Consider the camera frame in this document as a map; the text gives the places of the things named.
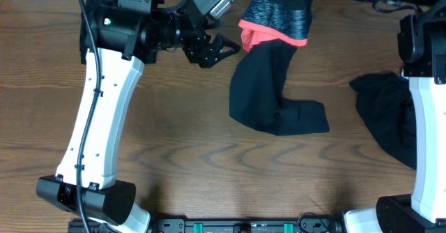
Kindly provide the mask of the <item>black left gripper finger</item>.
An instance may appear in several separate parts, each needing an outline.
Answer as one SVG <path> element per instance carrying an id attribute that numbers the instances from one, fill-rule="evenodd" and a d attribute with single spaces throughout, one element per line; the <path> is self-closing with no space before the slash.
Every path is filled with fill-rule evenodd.
<path id="1" fill-rule="evenodd" d="M 199 55 L 198 65 L 201 68 L 212 68 L 216 63 L 221 60 L 236 54 L 235 50 L 228 50 L 225 52 L 218 52 L 217 50 L 208 50 L 207 52 Z"/>
<path id="2" fill-rule="evenodd" d="M 240 51 L 239 44 L 218 33 L 213 40 L 213 47 L 219 54 L 236 54 Z"/>

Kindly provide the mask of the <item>black leggings with orange waistband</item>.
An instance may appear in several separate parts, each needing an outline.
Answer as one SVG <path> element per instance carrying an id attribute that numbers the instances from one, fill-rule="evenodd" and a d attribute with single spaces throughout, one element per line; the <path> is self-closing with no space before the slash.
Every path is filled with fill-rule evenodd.
<path id="1" fill-rule="evenodd" d="M 313 0 L 251 0 L 238 25 L 246 51 L 229 87 L 229 115 L 277 136 L 326 133 L 322 103 L 283 97 L 290 62 L 307 44 Z"/>

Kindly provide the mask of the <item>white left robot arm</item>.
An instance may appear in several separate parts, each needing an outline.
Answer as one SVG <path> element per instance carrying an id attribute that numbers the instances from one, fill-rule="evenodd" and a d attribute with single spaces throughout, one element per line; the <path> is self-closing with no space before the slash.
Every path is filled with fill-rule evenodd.
<path id="1" fill-rule="evenodd" d="M 38 180 L 37 195 L 76 214 L 71 232 L 149 232 L 151 217 L 135 201 L 136 186 L 117 178 L 118 147 L 132 93 L 160 50 L 182 49 L 210 68 L 239 46 L 210 29 L 233 0 L 79 0 L 84 90 L 75 127 L 55 174 Z"/>

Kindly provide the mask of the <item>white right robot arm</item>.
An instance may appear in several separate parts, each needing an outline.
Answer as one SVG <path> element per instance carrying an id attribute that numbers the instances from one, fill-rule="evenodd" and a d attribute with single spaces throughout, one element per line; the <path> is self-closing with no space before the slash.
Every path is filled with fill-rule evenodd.
<path id="1" fill-rule="evenodd" d="M 398 51 L 416 117 L 417 170 L 412 194 L 380 197 L 343 215 L 345 232 L 445 231 L 445 0 L 367 1 L 386 13 L 413 9 L 400 21 Z"/>

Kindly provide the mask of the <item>black garment with white logo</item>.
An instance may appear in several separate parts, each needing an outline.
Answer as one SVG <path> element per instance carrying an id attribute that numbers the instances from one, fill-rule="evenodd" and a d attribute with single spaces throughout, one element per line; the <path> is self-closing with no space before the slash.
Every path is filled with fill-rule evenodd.
<path id="1" fill-rule="evenodd" d="M 416 169 L 415 106 L 408 80 L 396 73 L 376 73 L 359 76 L 349 85 L 357 93 L 357 113 L 378 145 Z"/>

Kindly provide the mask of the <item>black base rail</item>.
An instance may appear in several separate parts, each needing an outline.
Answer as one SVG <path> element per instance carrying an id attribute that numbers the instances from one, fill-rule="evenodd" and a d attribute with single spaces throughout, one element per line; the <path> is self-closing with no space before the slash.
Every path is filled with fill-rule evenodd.
<path id="1" fill-rule="evenodd" d="M 306 216 L 298 220 L 230 221 L 162 219 L 151 223 L 152 233 L 325 233 L 343 232 L 335 219 Z"/>

